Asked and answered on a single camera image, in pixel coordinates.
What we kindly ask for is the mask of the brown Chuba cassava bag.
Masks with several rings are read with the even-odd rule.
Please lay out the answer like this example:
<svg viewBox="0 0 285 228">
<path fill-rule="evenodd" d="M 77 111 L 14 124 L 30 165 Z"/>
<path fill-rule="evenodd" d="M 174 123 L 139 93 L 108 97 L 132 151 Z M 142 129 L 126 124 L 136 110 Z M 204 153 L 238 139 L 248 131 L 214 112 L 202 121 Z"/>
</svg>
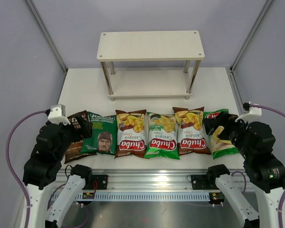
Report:
<svg viewBox="0 0 285 228">
<path fill-rule="evenodd" d="M 143 158 L 146 153 L 146 110 L 125 112 L 116 110 L 117 149 L 115 157 L 134 155 Z"/>
<path fill-rule="evenodd" d="M 179 155 L 190 153 L 210 155 L 203 127 L 204 107 L 188 109 L 173 107 L 178 124 L 177 146 Z"/>
</svg>

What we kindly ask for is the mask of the brown Kettle sea salt bag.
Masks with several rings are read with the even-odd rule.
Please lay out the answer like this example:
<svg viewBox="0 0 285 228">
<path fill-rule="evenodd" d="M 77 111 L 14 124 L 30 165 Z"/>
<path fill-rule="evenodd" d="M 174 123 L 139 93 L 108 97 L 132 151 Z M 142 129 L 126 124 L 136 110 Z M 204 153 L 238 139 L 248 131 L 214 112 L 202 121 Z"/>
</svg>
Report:
<svg viewBox="0 0 285 228">
<path fill-rule="evenodd" d="M 73 115 L 70 115 L 68 117 L 68 119 L 69 119 L 69 121 L 73 124 L 73 126 L 76 129 L 80 130 L 81 126 L 80 126 L 79 122 L 76 119 L 76 117 L 79 116 L 79 115 L 82 116 L 82 118 L 85 121 L 89 121 L 88 120 L 88 111 L 87 110 L 83 110 L 81 112 L 78 112 L 78 113 L 75 113 Z M 83 139 L 78 141 L 78 142 L 71 143 L 70 147 L 66 151 L 64 164 L 67 164 L 67 163 L 75 161 L 75 160 L 82 159 L 84 157 L 89 157 L 89 156 L 96 155 L 96 152 L 85 152 L 85 150 L 83 150 L 83 145 L 84 145 L 84 140 Z"/>
</svg>

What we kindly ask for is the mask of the green Kettle hand cooked bag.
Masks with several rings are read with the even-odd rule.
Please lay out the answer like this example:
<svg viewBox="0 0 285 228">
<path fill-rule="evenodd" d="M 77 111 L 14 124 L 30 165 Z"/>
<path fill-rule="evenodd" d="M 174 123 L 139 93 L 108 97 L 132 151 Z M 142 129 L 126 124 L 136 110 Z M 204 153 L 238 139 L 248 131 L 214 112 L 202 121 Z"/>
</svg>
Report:
<svg viewBox="0 0 285 228">
<path fill-rule="evenodd" d="M 92 137 L 84 139 L 80 153 L 115 156 L 117 150 L 116 115 L 101 116 L 88 112 L 88 120 L 93 124 Z"/>
</svg>

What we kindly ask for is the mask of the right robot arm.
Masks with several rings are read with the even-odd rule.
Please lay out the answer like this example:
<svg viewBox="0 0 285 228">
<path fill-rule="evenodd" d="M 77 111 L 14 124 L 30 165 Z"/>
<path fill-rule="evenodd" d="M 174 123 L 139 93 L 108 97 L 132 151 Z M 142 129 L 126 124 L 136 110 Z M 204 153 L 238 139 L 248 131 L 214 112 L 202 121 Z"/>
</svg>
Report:
<svg viewBox="0 0 285 228">
<path fill-rule="evenodd" d="M 276 139 L 270 126 L 262 122 L 245 123 L 227 112 L 206 118 L 203 124 L 209 135 L 222 127 L 218 138 L 231 141 L 244 158 L 245 173 L 256 193 L 258 212 L 236 188 L 225 165 L 208 168 L 207 185 L 224 194 L 243 228 L 281 228 L 285 221 L 282 214 L 285 167 L 272 153 Z"/>
</svg>

